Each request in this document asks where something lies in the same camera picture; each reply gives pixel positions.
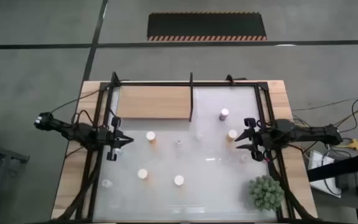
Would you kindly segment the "green artificial plant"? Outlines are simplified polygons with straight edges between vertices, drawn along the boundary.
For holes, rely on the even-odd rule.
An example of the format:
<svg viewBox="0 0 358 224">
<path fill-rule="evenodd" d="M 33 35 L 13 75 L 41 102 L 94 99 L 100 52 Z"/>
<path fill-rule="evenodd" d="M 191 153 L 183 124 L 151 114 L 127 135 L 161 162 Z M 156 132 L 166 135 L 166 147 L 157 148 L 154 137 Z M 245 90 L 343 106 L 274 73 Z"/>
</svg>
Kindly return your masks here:
<svg viewBox="0 0 358 224">
<path fill-rule="evenodd" d="M 249 181 L 249 195 L 258 210 L 268 211 L 281 206 L 285 193 L 279 181 L 263 175 Z"/>
</svg>

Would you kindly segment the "wooden shelf board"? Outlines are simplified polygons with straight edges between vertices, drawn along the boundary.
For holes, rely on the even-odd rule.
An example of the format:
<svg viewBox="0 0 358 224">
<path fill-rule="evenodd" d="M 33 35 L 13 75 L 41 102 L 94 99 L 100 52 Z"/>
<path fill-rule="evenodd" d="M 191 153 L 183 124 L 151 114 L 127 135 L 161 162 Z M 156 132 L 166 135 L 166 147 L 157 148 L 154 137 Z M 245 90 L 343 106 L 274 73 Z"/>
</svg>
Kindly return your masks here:
<svg viewBox="0 0 358 224">
<path fill-rule="evenodd" d="M 124 86 L 119 90 L 116 114 L 121 118 L 188 119 L 188 86 Z"/>
</svg>

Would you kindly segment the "black table frame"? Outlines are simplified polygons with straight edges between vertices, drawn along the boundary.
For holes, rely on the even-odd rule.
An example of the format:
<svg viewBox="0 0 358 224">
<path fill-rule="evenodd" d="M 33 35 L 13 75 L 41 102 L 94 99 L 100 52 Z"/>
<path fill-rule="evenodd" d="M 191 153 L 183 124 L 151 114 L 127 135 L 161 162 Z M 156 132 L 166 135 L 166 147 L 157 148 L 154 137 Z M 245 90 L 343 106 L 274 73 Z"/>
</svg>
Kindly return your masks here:
<svg viewBox="0 0 358 224">
<path fill-rule="evenodd" d="M 90 178 L 86 206 L 93 223 L 268 222 L 275 212 L 256 210 L 250 179 L 266 162 L 228 136 L 244 118 L 291 119 L 285 84 L 270 81 L 86 82 L 77 111 L 82 123 L 120 129 L 132 142 L 86 155 L 79 179 Z"/>
</svg>

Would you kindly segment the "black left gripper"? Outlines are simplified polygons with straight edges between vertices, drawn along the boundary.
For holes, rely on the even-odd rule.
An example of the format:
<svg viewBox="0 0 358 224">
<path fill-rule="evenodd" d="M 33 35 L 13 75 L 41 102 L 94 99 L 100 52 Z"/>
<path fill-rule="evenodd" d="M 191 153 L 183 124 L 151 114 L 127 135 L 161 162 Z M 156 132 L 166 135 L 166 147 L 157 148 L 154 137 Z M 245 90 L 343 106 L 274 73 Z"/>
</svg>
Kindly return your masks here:
<svg viewBox="0 0 358 224">
<path fill-rule="evenodd" d="M 112 118 L 112 125 L 113 125 L 113 131 L 108 130 L 104 126 L 101 126 L 98 128 L 98 132 L 96 135 L 96 145 L 99 148 L 102 148 L 103 146 L 109 146 L 110 151 L 107 154 L 107 160 L 108 161 L 115 161 L 117 159 L 117 154 L 115 153 L 115 140 L 117 137 L 115 137 L 115 130 L 118 128 L 121 124 L 121 119 L 117 116 L 114 116 Z M 121 130 L 118 131 L 118 138 L 125 139 L 125 140 L 119 140 L 118 141 L 118 148 L 125 146 L 126 144 L 132 143 L 134 140 L 132 137 L 126 136 Z"/>
</svg>

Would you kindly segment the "black hazard-striped floor mat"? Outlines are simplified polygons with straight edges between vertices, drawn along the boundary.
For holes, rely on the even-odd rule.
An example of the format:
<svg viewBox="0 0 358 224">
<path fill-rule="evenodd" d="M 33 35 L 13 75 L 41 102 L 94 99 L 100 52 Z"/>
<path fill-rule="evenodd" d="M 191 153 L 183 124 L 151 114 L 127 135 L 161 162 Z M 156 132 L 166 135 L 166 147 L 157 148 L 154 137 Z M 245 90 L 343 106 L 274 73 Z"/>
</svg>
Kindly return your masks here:
<svg viewBox="0 0 358 224">
<path fill-rule="evenodd" d="M 151 42 L 265 41 L 259 12 L 153 12 L 148 16 Z"/>
</svg>

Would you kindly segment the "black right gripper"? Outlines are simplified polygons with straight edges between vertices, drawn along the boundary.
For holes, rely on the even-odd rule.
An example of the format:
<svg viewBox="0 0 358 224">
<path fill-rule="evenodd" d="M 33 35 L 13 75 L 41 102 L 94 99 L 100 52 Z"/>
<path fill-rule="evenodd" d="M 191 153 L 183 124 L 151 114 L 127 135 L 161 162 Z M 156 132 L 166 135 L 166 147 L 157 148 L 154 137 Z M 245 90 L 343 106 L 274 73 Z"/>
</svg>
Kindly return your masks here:
<svg viewBox="0 0 358 224">
<path fill-rule="evenodd" d="M 245 129 L 234 141 L 238 142 L 247 138 L 250 143 L 237 146 L 236 148 L 249 150 L 251 158 L 255 161 L 271 161 L 272 143 L 268 133 L 263 129 L 258 131 L 255 130 L 258 124 L 254 118 L 245 118 L 244 124 L 247 129 Z"/>
</svg>

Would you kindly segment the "black clamp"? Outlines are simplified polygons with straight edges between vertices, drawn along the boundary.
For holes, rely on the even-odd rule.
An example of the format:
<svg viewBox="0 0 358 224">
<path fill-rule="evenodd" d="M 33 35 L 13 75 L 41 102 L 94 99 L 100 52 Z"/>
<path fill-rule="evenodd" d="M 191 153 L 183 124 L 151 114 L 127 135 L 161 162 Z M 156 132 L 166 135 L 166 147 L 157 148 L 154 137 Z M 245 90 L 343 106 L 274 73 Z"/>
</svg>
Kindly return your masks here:
<svg viewBox="0 0 358 224">
<path fill-rule="evenodd" d="M 228 81 L 231 86 L 234 86 L 237 81 L 245 81 L 247 78 L 234 78 L 232 75 L 227 75 L 225 81 Z"/>
</svg>

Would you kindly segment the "black metal shelf frame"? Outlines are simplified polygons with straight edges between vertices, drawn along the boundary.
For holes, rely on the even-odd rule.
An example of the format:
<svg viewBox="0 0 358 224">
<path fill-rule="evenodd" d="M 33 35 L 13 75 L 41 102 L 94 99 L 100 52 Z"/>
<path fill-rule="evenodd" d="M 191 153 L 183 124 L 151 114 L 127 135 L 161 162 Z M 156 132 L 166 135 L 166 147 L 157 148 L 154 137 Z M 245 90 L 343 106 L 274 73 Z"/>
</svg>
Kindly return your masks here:
<svg viewBox="0 0 358 224">
<path fill-rule="evenodd" d="M 193 116 L 193 108 L 194 108 L 194 81 L 193 75 L 190 75 L 190 79 L 185 82 L 166 82 L 166 81 L 156 81 L 156 82 L 143 82 L 143 81 L 124 81 L 119 79 L 117 73 L 113 73 L 111 79 L 111 87 L 112 87 L 112 100 L 111 100 L 111 114 L 116 115 L 117 104 L 119 99 L 119 90 L 124 86 L 188 86 L 190 88 L 191 94 L 191 109 L 190 109 L 190 117 L 188 119 L 174 119 L 174 120 L 192 120 Z"/>
</svg>

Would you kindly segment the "white box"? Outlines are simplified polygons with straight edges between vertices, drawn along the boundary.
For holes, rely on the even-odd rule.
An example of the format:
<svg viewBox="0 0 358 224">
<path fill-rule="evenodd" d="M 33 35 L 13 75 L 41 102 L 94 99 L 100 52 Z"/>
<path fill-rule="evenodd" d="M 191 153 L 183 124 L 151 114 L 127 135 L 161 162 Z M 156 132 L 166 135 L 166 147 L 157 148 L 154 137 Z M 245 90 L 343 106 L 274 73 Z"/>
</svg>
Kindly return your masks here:
<svg viewBox="0 0 358 224">
<path fill-rule="evenodd" d="M 312 151 L 309 156 L 308 170 L 332 164 L 334 161 L 335 160 L 332 157 L 325 156 L 324 154 L 317 151 Z M 316 180 L 310 182 L 310 185 L 315 190 L 319 190 L 334 197 L 341 198 L 342 190 L 337 187 L 335 177 L 324 180 Z"/>
</svg>

